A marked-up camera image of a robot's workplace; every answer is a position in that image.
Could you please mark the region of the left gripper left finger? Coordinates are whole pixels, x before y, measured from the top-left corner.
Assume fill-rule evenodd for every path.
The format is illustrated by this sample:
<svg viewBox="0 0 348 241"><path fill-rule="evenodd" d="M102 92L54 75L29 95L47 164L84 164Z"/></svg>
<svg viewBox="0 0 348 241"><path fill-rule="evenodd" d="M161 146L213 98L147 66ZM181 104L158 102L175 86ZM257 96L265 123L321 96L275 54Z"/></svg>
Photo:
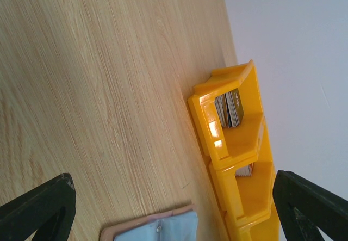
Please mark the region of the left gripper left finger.
<svg viewBox="0 0 348 241"><path fill-rule="evenodd" d="M1 206L1 240L67 240L75 215L74 182L63 173Z"/></svg>

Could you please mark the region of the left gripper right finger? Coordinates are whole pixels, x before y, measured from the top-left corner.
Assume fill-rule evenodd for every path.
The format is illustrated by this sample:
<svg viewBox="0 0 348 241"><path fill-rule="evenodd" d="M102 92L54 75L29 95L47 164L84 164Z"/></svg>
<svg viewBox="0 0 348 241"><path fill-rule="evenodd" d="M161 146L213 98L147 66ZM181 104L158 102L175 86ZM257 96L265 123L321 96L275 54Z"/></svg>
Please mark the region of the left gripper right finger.
<svg viewBox="0 0 348 241"><path fill-rule="evenodd" d="M278 170L272 196L287 240L347 240L347 201L292 171Z"/></svg>

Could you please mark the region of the pink card holder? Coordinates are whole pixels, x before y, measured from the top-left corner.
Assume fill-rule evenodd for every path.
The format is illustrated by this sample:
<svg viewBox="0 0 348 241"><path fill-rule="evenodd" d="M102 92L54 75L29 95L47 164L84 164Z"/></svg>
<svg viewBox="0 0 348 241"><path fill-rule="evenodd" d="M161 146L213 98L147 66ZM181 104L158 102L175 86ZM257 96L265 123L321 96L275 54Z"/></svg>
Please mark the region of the pink card holder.
<svg viewBox="0 0 348 241"><path fill-rule="evenodd" d="M191 204L106 227L100 240L196 240L197 227Z"/></svg>

